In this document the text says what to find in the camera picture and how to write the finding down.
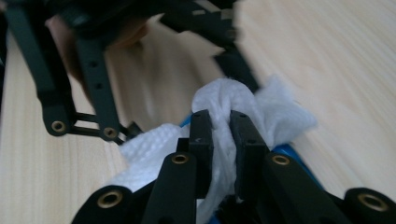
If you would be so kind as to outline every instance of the hand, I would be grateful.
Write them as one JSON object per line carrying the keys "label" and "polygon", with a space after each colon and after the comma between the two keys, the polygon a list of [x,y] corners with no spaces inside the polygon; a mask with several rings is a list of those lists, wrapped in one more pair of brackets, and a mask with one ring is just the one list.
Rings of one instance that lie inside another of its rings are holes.
{"label": "hand", "polygon": [[[146,21],[147,20],[144,19],[131,19],[126,22],[118,38],[108,47],[110,49],[127,48],[134,45],[148,33]],[[49,27],[67,73],[75,77],[84,87],[82,72],[78,62],[76,38],[73,31],[67,27],[59,16],[54,16],[49,19],[46,25]]]}

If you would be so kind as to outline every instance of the white cloth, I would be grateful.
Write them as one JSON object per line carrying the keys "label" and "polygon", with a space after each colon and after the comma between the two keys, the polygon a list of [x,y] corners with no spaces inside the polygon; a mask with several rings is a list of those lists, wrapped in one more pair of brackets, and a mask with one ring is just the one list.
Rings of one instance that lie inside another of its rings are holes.
{"label": "white cloth", "polygon": [[[294,103],[277,77],[270,78],[267,86],[256,95],[240,82],[217,79],[194,96],[192,112],[204,109],[209,110],[213,126],[213,174],[206,198],[197,205],[198,224],[206,223],[224,197],[234,194],[236,148],[229,127],[231,110],[250,116],[269,148],[288,143],[316,124],[308,111]],[[177,139],[188,136],[188,126],[179,128],[172,124],[138,135],[120,147],[130,166],[109,184],[132,191],[140,189],[157,177],[163,158],[175,152]]]}

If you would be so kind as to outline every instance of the wooden table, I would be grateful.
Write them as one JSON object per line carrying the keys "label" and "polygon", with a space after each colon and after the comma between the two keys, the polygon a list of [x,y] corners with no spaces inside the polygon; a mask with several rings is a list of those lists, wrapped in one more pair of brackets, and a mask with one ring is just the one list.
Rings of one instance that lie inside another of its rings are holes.
{"label": "wooden table", "polygon": [[[318,127],[295,148],[327,191],[367,187],[396,201],[396,4],[391,0],[245,0],[240,45],[261,83],[278,74]],[[141,46],[106,54],[123,123],[180,122],[216,77],[217,49],[150,22]],[[73,80],[78,110],[92,112]],[[126,165],[117,146],[52,137],[16,44],[7,58],[0,147],[0,223],[69,223]]]}

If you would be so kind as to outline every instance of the wood grain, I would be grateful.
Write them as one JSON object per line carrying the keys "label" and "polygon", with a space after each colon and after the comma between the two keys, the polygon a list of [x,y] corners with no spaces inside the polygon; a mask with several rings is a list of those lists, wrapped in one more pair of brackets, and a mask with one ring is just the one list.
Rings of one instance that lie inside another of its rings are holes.
{"label": "wood grain", "polygon": [[[318,127],[295,148],[326,190],[368,187],[396,201],[396,3],[246,0],[240,46],[262,84],[277,74]],[[125,168],[114,144],[45,131],[21,53],[9,43],[0,145],[0,223],[69,223]],[[218,49],[150,22],[142,44],[106,53],[121,122],[179,123],[194,92],[221,73]],[[92,112],[73,80],[79,111]]]}

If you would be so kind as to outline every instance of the black bracket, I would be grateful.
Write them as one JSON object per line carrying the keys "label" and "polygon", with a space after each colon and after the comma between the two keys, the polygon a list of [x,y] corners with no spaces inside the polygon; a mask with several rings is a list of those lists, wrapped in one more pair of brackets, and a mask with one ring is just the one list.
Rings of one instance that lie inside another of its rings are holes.
{"label": "black bracket", "polygon": [[[338,199],[319,187],[294,158],[270,152],[246,114],[231,111],[230,128],[237,178],[235,195],[216,212],[221,223],[396,223],[396,203],[387,196],[350,189],[344,200]],[[190,138],[180,138],[176,150],[164,159],[155,182],[135,193],[119,186],[99,189],[73,223],[195,223],[195,200],[206,196],[212,172],[207,110],[192,115]],[[244,201],[237,203],[237,198]]]}
{"label": "black bracket", "polygon": [[[125,128],[119,122],[103,56],[122,22],[131,17],[147,18],[163,13],[161,22],[165,25],[178,32],[195,32],[224,48],[215,57],[224,75],[256,91],[259,85],[234,43],[233,17],[224,18],[221,14],[225,9],[232,11],[234,1],[210,2],[219,11],[210,12],[191,0],[7,0],[8,24],[35,80],[47,132],[54,136],[67,133],[99,136],[118,144],[141,133],[135,123]],[[77,35],[78,56],[95,115],[78,113],[75,109],[64,65],[44,25],[54,14],[61,15]],[[99,128],[78,127],[75,124],[79,120],[97,123]]]}

